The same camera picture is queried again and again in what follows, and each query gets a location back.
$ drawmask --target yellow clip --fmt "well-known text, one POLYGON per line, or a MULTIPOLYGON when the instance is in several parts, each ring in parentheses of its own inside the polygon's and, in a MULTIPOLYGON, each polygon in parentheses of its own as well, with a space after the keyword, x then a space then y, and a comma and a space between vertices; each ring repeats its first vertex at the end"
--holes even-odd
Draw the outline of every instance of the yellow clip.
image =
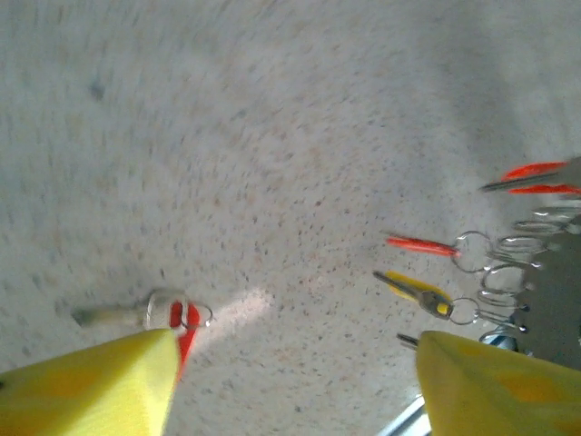
MULTIPOLYGON (((385 275, 388 278, 390 278, 391 280, 405 283, 407 286, 414 287, 414 288, 419 289, 421 291, 435 292, 435 293, 441 295, 442 297, 444 297, 446 299, 446 301, 448 301, 448 302, 452 301, 452 299, 450 298, 450 296, 447 293, 445 293, 444 291, 442 291, 438 287, 434 286, 433 284, 427 284, 424 282, 420 282, 419 280, 411 279, 408 276, 400 274, 399 272, 395 272, 395 271, 387 271, 385 273, 385 275)), ((392 291, 393 293, 395 293, 398 297, 405 298, 407 300, 410 300, 411 302, 417 302, 416 299, 413 298, 411 295, 407 295, 406 293, 400 291, 395 286, 388 285, 388 287, 389 287, 389 290, 392 291)), ((445 302, 441 302, 440 304, 438 304, 438 313, 440 313, 442 315, 446 315, 447 313, 449 313, 449 311, 450 311, 450 304, 447 304, 445 302)))

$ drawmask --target metal key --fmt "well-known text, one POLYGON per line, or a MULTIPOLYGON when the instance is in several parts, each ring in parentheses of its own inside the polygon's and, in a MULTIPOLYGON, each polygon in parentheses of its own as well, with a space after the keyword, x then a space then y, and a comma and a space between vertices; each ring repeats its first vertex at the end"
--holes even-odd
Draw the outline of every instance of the metal key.
POLYGON ((71 316, 81 327, 121 324, 139 326, 145 330, 171 327, 175 331, 181 332, 207 327, 213 320, 212 310, 202 304, 209 312, 204 323, 189 325, 187 309, 182 309, 181 322, 179 325, 172 326, 172 307, 176 303, 179 303, 182 308, 189 306, 190 301, 184 291, 173 288, 156 288, 152 290, 147 300, 138 302, 133 306, 80 309, 73 311, 71 316))
POLYGON ((528 188, 536 184, 565 184, 574 188, 581 188, 581 157, 571 159, 557 171, 521 177, 505 182, 489 183, 482 186, 480 190, 489 193, 493 191, 528 188))

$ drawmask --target key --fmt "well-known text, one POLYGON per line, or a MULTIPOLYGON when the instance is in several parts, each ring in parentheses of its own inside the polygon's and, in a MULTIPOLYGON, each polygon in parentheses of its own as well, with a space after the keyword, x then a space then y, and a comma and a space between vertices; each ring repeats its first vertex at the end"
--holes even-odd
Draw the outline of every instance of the key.
POLYGON ((505 182, 489 183, 480 188, 485 193, 507 191, 510 189, 528 188, 537 184, 564 184, 573 188, 581 188, 581 157, 575 157, 566 165, 555 171, 507 180, 505 182))

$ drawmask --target red tag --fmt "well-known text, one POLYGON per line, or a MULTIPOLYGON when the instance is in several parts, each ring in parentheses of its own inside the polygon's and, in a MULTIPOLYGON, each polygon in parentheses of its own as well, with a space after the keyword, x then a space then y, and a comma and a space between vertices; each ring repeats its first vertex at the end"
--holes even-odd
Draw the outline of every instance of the red tag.
MULTIPOLYGON (((198 325, 200 324, 200 313, 196 306, 192 303, 188 304, 188 313, 187 313, 187 320, 189 325, 198 325)), ((170 316, 170 327, 173 329, 182 325, 182 303, 175 302, 172 304, 172 313, 170 316)), ((197 329, 186 330, 186 332, 178 337, 178 346, 180 348, 180 355, 181 355, 181 364, 180 370, 178 371, 178 380, 181 379, 183 374, 183 368, 185 367, 185 363, 190 356, 190 352, 192 351, 193 346, 193 338, 196 335, 197 329)))

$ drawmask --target red key tag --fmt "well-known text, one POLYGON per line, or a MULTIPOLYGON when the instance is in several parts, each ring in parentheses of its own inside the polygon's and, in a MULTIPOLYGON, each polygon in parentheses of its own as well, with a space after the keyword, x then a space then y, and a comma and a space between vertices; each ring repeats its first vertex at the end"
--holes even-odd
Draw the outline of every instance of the red key tag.
POLYGON ((181 379, 185 363, 192 352, 193 340, 198 331, 198 326, 200 326, 200 313, 193 303, 188 302, 186 310, 183 309, 182 302, 172 304, 170 327, 178 334, 178 346, 181 358, 178 380, 181 379))

